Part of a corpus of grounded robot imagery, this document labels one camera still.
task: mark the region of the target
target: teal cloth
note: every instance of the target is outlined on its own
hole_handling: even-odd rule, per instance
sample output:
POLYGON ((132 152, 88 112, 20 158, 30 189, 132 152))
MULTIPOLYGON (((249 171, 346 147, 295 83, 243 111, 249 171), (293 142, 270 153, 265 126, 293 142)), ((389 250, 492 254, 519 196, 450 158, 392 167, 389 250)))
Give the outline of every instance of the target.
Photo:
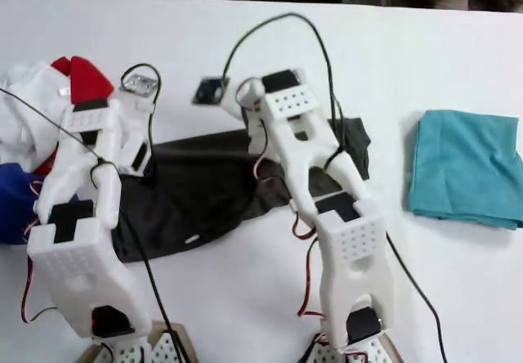
POLYGON ((418 125, 409 210, 511 230, 523 226, 517 123, 505 116, 426 112, 418 125))

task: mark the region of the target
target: blue fabric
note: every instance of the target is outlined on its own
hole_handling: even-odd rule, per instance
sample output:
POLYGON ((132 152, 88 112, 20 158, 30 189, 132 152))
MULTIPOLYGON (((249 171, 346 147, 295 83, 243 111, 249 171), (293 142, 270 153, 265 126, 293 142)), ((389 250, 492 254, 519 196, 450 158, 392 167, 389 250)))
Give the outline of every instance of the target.
POLYGON ((24 244, 22 232, 36 215, 37 196, 29 183, 43 176, 25 173, 19 164, 0 164, 0 244, 24 244))
POLYGON ((523 226, 517 118, 428 111, 419 121, 409 210, 514 230, 523 226))

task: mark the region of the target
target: white table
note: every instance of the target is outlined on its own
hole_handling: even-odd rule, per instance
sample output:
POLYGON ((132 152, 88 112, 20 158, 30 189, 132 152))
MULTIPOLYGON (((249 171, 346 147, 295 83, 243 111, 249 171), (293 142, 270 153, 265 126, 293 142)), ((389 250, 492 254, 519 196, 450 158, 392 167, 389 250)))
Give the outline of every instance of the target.
MULTIPOLYGON (((221 73, 246 29, 291 10, 318 26, 345 115, 364 120, 373 140, 369 186, 388 211, 404 260, 440 313, 449 361, 517 361, 523 234, 414 217, 401 201, 411 169, 410 134, 424 110, 523 116, 523 16, 268 2, 0 0, 0 68, 80 55, 116 83, 129 65, 148 61, 164 81, 156 142, 222 132, 241 124, 220 109, 190 104, 200 78, 221 73)), ((230 74, 246 78, 294 67, 306 70, 327 109, 320 49, 295 20, 249 39, 230 74)), ((319 323, 295 316, 307 243, 292 237, 292 221, 287 208, 275 209, 211 244, 152 262, 168 315, 186 326, 200 361, 290 362, 304 352, 319 323)), ((440 362, 431 313, 392 256, 391 264, 397 302, 390 336, 405 361, 440 362)), ((319 308, 317 251, 312 266, 311 305, 319 308)), ((145 308, 160 319, 145 268, 130 268, 150 298, 145 308)), ((88 341, 60 315, 21 323, 24 282, 24 250, 1 248, 2 360, 73 361, 88 341)), ((48 303, 37 274, 30 310, 48 303)))

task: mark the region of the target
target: red fabric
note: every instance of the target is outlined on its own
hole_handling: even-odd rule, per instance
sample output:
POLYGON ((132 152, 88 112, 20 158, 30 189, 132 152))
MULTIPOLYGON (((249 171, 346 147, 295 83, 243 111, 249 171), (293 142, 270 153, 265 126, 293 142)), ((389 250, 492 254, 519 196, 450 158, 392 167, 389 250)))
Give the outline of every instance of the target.
POLYGON ((57 69, 67 77, 69 77, 69 74, 71 73, 71 61, 67 59, 65 56, 62 56, 61 58, 58 58, 57 60, 52 62, 51 67, 57 69))
POLYGON ((52 165, 55 163, 56 150, 52 152, 49 157, 44 161, 38 168, 36 168, 33 173, 37 175, 47 175, 51 169, 52 165))
MULTIPOLYGON (((73 56, 71 60, 65 56, 51 63, 51 67, 63 75, 71 76, 71 103, 79 104, 93 99, 106 99, 113 93, 111 82, 87 59, 73 56)), ((47 175, 55 161, 56 150, 49 155, 34 173, 47 175)))
POLYGON ((71 102, 105 99, 113 92, 111 82, 87 59, 71 58, 71 102))

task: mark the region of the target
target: black cloth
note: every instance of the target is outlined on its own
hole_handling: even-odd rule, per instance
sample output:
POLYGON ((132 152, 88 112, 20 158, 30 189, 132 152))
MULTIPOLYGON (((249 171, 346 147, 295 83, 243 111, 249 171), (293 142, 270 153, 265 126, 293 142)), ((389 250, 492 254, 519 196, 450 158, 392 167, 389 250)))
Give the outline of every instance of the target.
MULTIPOLYGON (((369 138, 360 119, 348 120, 346 148, 367 177, 369 138)), ((254 180, 257 156, 248 154, 248 143, 247 132, 238 130, 156 145, 156 182, 146 185, 136 178, 123 178, 122 206, 149 258, 194 249, 243 220, 288 204, 286 185, 277 178, 283 176, 279 164, 263 160, 258 173, 267 179, 254 180)), ((313 196, 341 189, 320 168, 312 168, 309 178, 313 196)), ((141 260, 124 224, 113 232, 113 242, 122 262, 141 260)))

